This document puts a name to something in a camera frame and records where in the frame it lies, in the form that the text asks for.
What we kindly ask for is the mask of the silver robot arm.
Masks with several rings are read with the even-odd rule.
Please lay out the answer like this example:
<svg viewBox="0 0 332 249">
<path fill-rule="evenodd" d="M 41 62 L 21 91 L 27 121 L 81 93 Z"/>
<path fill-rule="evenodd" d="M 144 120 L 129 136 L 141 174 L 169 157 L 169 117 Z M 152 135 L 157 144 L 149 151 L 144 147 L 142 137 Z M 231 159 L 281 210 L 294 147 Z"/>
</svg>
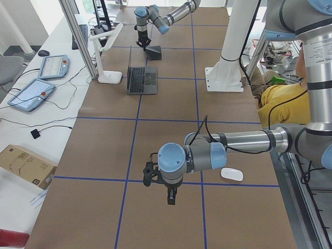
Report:
<svg viewBox="0 0 332 249">
<path fill-rule="evenodd" d="M 158 151 L 157 182 L 174 205 L 186 173 L 223 169 L 229 152 L 260 154 L 275 150 L 331 168 L 331 1 L 268 1 L 268 40 L 302 41 L 296 74 L 301 82 L 263 87 L 251 79 L 262 129 L 236 133 L 191 133 L 185 144 Z"/>
<path fill-rule="evenodd" d="M 151 39 L 148 37 L 147 25 L 152 23 L 161 34 L 166 34 L 170 26 L 177 23 L 190 13 L 195 12 L 200 6 L 200 0 L 191 0 L 183 3 L 181 6 L 170 12 L 166 16 L 161 16 L 157 5 L 136 7 L 134 14 L 136 25 L 134 29 L 138 33 L 136 44 L 144 50 L 150 44 Z"/>
</svg>

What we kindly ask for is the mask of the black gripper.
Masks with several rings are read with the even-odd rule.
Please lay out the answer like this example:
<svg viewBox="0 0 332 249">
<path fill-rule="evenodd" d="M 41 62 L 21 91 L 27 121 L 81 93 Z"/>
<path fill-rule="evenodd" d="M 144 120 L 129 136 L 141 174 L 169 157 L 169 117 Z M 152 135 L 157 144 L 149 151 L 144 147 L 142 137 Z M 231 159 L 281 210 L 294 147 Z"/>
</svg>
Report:
<svg viewBox="0 0 332 249">
<path fill-rule="evenodd" d="M 145 31 L 138 31 L 138 41 L 137 41 L 137 45 L 141 48 L 143 48 L 143 50 L 146 50 L 146 47 L 150 44 L 151 40 L 148 39 L 148 34 L 147 34 L 147 30 Z"/>
<path fill-rule="evenodd" d="M 176 183 L 169 183 L 169 182 L 166 182 L 165 180 L 163 180 L 163 184 L 168 189 L 168 196 L 167 196 L 168 205 L 175 205 L 177 189 L 179 186 L 181 186 L 182 183 L 183 183 L 183 179 L 180 179 Z"/>
</svg>

